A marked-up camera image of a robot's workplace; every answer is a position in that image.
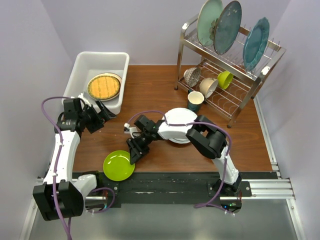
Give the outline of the lime green plate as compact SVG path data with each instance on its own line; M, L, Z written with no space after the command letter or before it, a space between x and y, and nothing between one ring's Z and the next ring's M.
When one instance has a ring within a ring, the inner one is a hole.
M111 152L103 162L103 173L115 182L128 179L135 171L135 164L130 163L131 155L124 150Z

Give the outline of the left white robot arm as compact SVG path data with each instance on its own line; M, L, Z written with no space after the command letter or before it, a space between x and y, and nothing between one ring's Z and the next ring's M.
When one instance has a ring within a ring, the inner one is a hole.
M41 185L33 188L33 198L45 221L78 217L85 208L85 198L99 196L104 190L98 171L83 173L73 181L75 154L84 130L94 133L116 118L100 100L95 106L83 96L61 97L63 112L50 119L55 132L55 147Z

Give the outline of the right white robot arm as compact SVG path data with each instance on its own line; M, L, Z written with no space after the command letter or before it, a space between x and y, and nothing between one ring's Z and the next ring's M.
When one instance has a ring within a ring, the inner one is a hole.
M133 165L149 153L153 141L183 139L189 141L198 152L212 160L219 172L219 180L214 190L233 197L241 190L242 178L230 157L232 139L223 128L215 125L204 115L186 123L169 123L166 116L154 122L141 114L131 127L124 124L124 132L130 134L126 140Z

